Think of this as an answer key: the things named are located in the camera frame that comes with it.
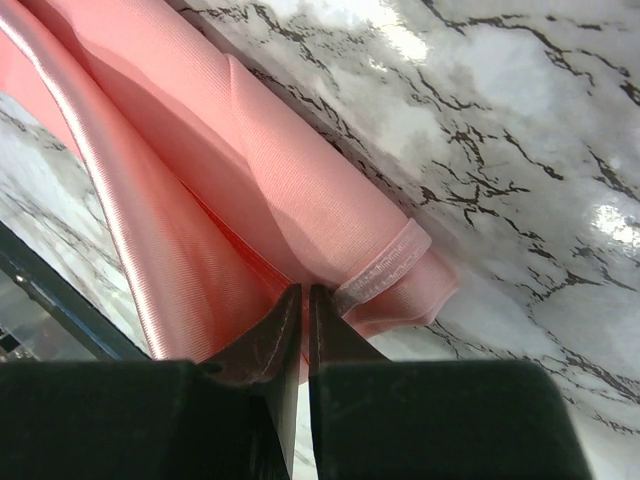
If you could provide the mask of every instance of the pink satin fabric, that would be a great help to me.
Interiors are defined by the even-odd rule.
[[[0,59],[85,162],[155,358],[206,359],[291,282],[335,289],[364,335],[455,290],[415,222],[164,2],[0,0]]]

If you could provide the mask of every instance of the countertop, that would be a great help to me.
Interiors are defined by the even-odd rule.
[[[458,270],[434,325],[373,343],[394,359],[536,362],[596,478],[640,476],[640,4],[169,3]],[[146,349],[78,160],[2,94],[0,138],[0,220]],[[301,479],[315,474],[305,394]]]

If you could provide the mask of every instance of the folded fabric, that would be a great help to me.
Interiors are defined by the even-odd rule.
[[[0,90],[85,162],[155,358],[208,358],[291,282],[364,335],[455,290],[414,221],[164,2],[2,0],[0,30]]]

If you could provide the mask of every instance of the marble surface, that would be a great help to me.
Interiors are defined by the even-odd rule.
[[[148,352],[131,291],[82,162],[2,92],[0,221]]]
[[[435,325],[373,343],[542,365],[596,478],[640,478],[640,3],[168,1],[459,269]],[[146,348],[85,172],[6,96],[0,182],[0,220]],[[305,388],[299,404],[312,479]]]

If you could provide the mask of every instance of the white marble pattern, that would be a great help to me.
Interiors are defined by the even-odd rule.
[[[148,352],[131,291],[82,162],[1,92],[0,221]]]
[[[640,478],[640,4],[168,1],[459,268],[434,326],[373,343],[542,365],[596,478]],[[0,220],[144,347],[85,172],[6,96],[0,182]],[[316,478],[305,387],[298,419]]]

